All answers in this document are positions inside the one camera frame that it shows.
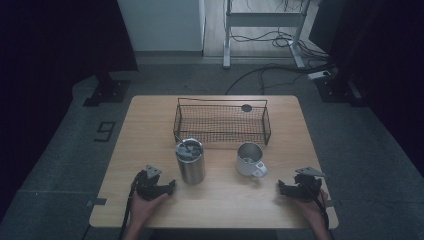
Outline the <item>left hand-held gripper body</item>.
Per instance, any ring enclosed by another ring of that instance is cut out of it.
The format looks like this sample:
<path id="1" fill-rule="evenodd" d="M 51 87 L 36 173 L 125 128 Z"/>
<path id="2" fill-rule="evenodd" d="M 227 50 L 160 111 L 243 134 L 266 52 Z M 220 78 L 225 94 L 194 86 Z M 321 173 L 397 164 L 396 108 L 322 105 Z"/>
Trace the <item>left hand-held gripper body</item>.
<path id="1" fill-rule="evenodd" d="M 151 201 L 167 192 L 167 186 L 159 186 L 161 170 L 147 165 L 135 177 L 135 189 L 137 194 L 146 201 Z"/>

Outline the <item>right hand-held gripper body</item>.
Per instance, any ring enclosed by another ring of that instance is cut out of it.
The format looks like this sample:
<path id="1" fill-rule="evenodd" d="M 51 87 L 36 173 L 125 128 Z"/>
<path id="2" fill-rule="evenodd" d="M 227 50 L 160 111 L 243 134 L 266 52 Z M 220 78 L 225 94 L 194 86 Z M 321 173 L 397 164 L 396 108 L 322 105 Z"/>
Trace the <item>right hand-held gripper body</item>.
<path id="1" fill-rule="evenodd" d="M 303 200 L 312 200 L 317 197 L 325 174 L 313 167 L 296 169 L 295 172 L 297 175 L 294 177 L 296 184 L 294 197 Z"/>

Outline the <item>black stand base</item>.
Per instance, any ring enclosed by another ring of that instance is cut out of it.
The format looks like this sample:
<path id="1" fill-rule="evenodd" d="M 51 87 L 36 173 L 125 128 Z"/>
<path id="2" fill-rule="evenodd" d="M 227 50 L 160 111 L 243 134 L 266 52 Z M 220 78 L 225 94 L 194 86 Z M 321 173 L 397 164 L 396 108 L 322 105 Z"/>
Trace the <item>black stand base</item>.
<path id="1" fill-rule="evenodd" d="M 361 77 L 344 70 L 337 73 L 325 71 L 315 78 L 321 100 L 325 103 L 348 103 L 352 107 L 367 107 L 365 95 L 360 90 Z"/>
<path id="2" fill-rule="evenodd" d="M 97 107 L 101 103 L 122 103 L 131 84 L 130 80 L 113 80 L 108 72 L 95 74 L 98 85 L 85 100 L 84 107 Z"/>

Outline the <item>white power strip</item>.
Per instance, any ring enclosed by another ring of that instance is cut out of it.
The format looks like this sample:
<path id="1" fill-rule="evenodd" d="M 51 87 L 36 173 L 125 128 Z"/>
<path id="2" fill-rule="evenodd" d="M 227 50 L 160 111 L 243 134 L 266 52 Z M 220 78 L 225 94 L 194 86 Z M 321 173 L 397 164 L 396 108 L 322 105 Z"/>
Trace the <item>white power strip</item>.
<path id="1" fill-rule="evenodd" d="M 331 77 L 331 73 L 328 70 L 308 74 L 309 80 L 323 79 L 329 77 Z"/>

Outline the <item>person's left hand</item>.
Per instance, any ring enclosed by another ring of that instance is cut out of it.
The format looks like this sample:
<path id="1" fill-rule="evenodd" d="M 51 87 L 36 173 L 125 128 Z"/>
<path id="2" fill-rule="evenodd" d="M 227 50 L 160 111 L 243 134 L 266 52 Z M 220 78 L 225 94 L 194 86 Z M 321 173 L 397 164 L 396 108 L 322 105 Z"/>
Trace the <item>person's left hand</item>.
<path id="1" fill-rule="evenodd" d="M 133 196 L 130 207 L 129 227 L 131 229 L 140 230 L 154 213 L 155 209 L 168 198 L 168 194 L 162 194 L 154 200 L 147 201 L 138 195 Z"/>

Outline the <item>steel mug with handle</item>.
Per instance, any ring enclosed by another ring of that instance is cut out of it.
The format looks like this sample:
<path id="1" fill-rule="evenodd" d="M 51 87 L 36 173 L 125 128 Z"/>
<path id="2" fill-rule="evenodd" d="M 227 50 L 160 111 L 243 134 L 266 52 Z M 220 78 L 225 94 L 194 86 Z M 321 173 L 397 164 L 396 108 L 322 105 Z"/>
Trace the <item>steel mug with handle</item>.
<path id="1" fill-rule="evenodd" d="M 262 148 L 256 143 L 246 142 L 237 150 L 236 169 L 243 176 L 264 177 L 268 169 L 262 161 Z"/>

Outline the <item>white desk frame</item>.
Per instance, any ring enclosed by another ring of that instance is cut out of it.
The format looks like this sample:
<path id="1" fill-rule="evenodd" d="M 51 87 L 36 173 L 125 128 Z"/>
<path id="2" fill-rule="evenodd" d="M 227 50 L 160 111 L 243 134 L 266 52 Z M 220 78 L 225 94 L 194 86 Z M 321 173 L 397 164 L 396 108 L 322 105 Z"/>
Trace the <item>white desk frame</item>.
<path id="1" fill-rule="evenodd" d="M 298 68 L 305 64 L 299 48 L 300 35 L 307 17 L 311 0 L 305 0 L 299 12 L 274 12 L 274 13 L 244 13 L 232 11 L 233 0 L 224 0 L 224 30 L 223 68 L 231 66 L 230 33 L 233 27 L 295 27 L 294 36 L 288 41 L 289 50 Z"/>

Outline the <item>dark curtain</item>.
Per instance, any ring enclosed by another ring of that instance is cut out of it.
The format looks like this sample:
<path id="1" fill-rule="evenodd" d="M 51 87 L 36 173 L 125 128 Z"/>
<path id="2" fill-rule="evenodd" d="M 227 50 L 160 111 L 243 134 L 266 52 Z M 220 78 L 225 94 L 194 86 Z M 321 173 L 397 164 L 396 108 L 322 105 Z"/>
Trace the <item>dark curtain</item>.
<path id="1" fill-rule="evenodd" d="M 424 0 L 318 0 L 309 39 L 424 171 Z"/>
<path id="2" fill-rule="evenodd" d="M 118 0 L 0 0 L 0 220 L 66 114 L 73 86 L 136 68 Z"/>

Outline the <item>metal straw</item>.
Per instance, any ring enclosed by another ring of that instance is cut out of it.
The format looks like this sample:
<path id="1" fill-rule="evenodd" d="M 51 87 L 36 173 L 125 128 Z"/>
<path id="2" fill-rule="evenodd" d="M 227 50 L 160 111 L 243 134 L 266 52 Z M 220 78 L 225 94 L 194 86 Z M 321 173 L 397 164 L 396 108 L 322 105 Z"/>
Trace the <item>metal straw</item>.
<path id="1" fill-rule="evenodd" d="M 177 135 L 174 135 L 174 137 L 176 140 L 179 141 L 179 144 L 177 145 L 177 153 L 192 153 L 192 151 L 188 148 L 188 146 L 181 138 L 179 138 Z"/>

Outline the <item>person's right hand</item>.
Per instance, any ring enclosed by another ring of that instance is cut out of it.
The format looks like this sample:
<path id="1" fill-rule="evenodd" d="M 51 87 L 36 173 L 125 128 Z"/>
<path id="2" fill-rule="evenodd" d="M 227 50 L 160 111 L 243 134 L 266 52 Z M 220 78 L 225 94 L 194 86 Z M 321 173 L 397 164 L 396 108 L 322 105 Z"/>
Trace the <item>person's right hand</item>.
<path id="1" fill-rule="evenodd" d="M 319 232 L 326 232 L 327 227 L 325 218 L 322 215 L 321 209 L 314 201 L 306 202 L 295 199 L 295 205 L 300 210 L 302 216 L 306 219 L 311 229 L 318 234 Z"/>

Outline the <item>black wire mesh basket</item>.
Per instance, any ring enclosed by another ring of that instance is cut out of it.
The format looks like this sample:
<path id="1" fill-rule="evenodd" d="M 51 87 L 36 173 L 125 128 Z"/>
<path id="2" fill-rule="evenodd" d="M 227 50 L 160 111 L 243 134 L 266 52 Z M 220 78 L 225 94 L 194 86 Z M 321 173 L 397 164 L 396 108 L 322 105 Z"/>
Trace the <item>black wire mesh basket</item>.
<path id="1" fill-rule="evenodd" d="M 241 106 L 249 104 L 251 112 Z M 271 137 L 268 101 L 265 99 L 177 100 L 173 134 L 202 143 L 255 142 L 267 145 Z"/>

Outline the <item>stainless steel tumbler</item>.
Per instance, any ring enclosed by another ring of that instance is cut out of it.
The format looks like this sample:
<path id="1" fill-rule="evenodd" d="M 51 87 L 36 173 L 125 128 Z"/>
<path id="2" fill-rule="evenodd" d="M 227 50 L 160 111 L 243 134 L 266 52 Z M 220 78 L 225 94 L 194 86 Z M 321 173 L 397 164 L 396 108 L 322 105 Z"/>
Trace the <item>stainless steel tumbler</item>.
<path id="1" fill-rule="evenodd" d="M 205 162 L 204 148 L 200 141 L 189 138 L 183 139 L 192 153 L 177 153 L 177 145 L 175 148 L 176 159 L 179 165 L 180 173 L 183 181 L 189 185 L 196 185 L 205 178 Z"/>

